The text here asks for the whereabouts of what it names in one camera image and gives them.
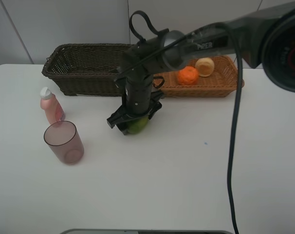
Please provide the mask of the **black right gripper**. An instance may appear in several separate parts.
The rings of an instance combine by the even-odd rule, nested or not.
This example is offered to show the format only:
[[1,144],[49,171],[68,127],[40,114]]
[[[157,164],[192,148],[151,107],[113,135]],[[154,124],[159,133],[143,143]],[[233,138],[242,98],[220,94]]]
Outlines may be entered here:
[[161,109],[160,100],[165,94],[153,86],[155,73],[147,73],[135,79],[123,75],[120,69],[114,70],[114,82],[122,90],[122,104],[109,118],[107,123],[111,128],[115,126],[123,135],[128,135],[127,122],[148,117],[153,118]]

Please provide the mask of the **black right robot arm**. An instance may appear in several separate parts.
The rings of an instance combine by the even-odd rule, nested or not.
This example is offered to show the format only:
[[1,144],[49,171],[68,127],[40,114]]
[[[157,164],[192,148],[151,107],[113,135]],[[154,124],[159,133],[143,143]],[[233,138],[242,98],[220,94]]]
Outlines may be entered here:
[[107,123],[124,134],[128,122],[152,118],[162,107],[163,93],[152,87],[153,76],[181,70],[191,59],[234,53],[238,65],[243,61],[251,68],[261,65],[275,85],[295,93],[295,1],[188,34],[147,25],[155,37],[137,35],[137,44],[122,53],[114,79],[122,89],[122,104]]

